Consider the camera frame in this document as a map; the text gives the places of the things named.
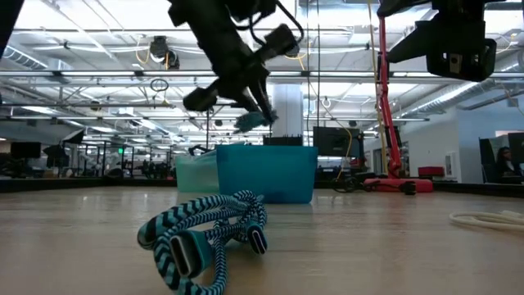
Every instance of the monitor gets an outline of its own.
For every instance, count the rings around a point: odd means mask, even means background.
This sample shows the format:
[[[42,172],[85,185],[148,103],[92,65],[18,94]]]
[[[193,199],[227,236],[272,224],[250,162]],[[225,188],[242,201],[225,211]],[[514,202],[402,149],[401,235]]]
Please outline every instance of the monitor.
[[[41,143],[11,143],[11,156],[15,159],[40,158],[42,153]]]
[[[348,128],[353,140],[348,157],[363,157],[364,141],[360,129]],[[343,128],[313,127],[313,145],[319,156],[345,157],[350,144],[350,136]]]

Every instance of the person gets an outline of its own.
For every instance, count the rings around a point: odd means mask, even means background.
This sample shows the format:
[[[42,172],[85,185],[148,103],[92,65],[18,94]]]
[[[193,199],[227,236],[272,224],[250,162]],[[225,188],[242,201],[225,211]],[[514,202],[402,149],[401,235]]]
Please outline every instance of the person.
[[[509,147],[501,147],[497,152],[496,169],[501,178],[504,176],[522,176],[521,167],[512,160]]]

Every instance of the desk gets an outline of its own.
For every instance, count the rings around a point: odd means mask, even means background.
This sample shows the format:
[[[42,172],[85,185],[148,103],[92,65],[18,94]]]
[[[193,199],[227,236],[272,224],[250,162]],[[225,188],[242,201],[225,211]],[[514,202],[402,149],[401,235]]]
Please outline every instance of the desk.
[[[2,293],[171,294],[136,234],[194,196],[144,187],[1,194]],[[517,198],[317,190],[311,205],[267,209],[269,251],[229,244],[227,294],[524,294],[524,235],[448,221],[452,211],[524,212]]]

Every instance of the ceiling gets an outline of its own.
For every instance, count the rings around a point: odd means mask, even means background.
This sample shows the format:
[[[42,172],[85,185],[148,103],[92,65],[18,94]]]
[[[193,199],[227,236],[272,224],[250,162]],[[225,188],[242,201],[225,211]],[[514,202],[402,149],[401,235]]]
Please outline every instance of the ceiling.
[[[359,0],[323,0],[318,4],[317,14],[315,1],[309,4],[302,0],[282,1],[305,28],[306,36],[300,45],[300,60],[277,57],[267,62],[267,68],[273,71],[273,76],[269,78],[269,95],[272,94],[274,84],[299,84],[304,95],[305,110],[308,99],[316,102],[316,93],[319,92],[324,101],[329,101],[327,108],[335,117],[375,118],[373,51],[369,50],[372,46],[370,20],[365,3]],[[373,0],[372,3],[371,22],[377,26],[378,19],[374,14],[377,1]],[[210,84],[214,80],[214,74],[210,72],[210,63],[198,48],[191,30],[187,25],[174,28],[167,14],[168,9],[169,2],[166,0],[25,0],[9,43],[13,50],[12,55],[7,58],[7,54],[4,54],[0,62],[1,70],[70,70],[71,75],[62,79],[51,79],[34,72],[25,72],[18,76],[2,75],[2,94],[6,94],[4,97],[9,98],[9,102],[60,103],[62,106],[18,108],[12,115],[25,116],[29,111],[33,116],[69,116],[75,118],[66,120],[69,124],[103,127],[90,131],[102,136],[126,134],[132,138],[131,135],[134,134],[146,134],[151,135],[153,143],[180,144],[179,135],[182,135],[184,143],[204,143],[206,132],[202,129],[206,129],[206,114],[185,111],[182,99],[196,85]],[[392,48],[409,34],[416,20],[431,19],[434,13],[431,7],[425,5],[388,18],[387,47]],[[515,63],[517,50],[524,38],[521,34],[522,11],[486,10],[485,20],[486,37],[493,38],[499,49],[496,70],[516,71],[512,64]],[[295,28],[278,11],[262,20],[255,27],[255,34],[262,39],[281,23]],[[376,28],[373,40],[377,48]],[[240,34],[248,45],[257,47],[248,33]],[[178,55],[179,70],[166,71],[153,58],[148,58],[148,44],[158,35],[166,36],[169,48]],[[29,57],[28,62],[24,64],[20,62],[23,59],[13,58],[17,57],[16,54]],[[91,73],[75,74],[79,70]],[[125,70],[158,71],[158,75],[151,72],[151,75],[136,77],[133,72],[125,74]],[[303,70],[312,73],[316,71],[318,74],[311,74],[309,78],[300,77]],[[120,72],[103,75],[100,71]],[[461,83],[429,75],[422,58],[393,64],[391,71],[395,75],[391,78],[389,99],[394,113],[409,109],[416,102],[447,85]],[[156,93],[151,90],[151,82],[157,78],[169,83],[167,91]],[[92,110],[89,107],[75,106],[92,103],[108,103],[119,107]],[[269,132],[268,129],[260,128],[259,131],[243,134],[241,137],[228,135],[233,130],[233,119],[244,112],[241,109],[224,107],[213,114],[214,119],[224,118],[224,124],[217,126],[211,122],[210,128],[214,135],[212,141],[247,140],[254,144],[259,143],[261,136]],[[310,108],[309,116],[315,118],[317,115],[322,118],[328,116],[323,108]],[[78,119],[81,116],[96,120]],[[111,116],[146,119],[97,119]],[[197,118],[197,123],[190,122],[190,117]],[[359,123],[362,128],[367,129],[373,122]],[[336,122],[327,120],[323,124],[335,125]],[[162,137],[165,138],[163,142],[155,141],[155,138]]]

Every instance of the plastic container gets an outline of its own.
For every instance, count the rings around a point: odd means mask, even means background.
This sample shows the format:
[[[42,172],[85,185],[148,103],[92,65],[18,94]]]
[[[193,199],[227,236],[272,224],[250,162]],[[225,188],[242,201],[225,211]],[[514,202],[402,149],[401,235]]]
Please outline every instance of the plastic container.
[[[181,193],[218,193],[216,151],[202,156],[176,156],[177,186]]]
[[[317,155],[316,147],[220,145],[220,193],[247,189],[266,203],[309,203]]]

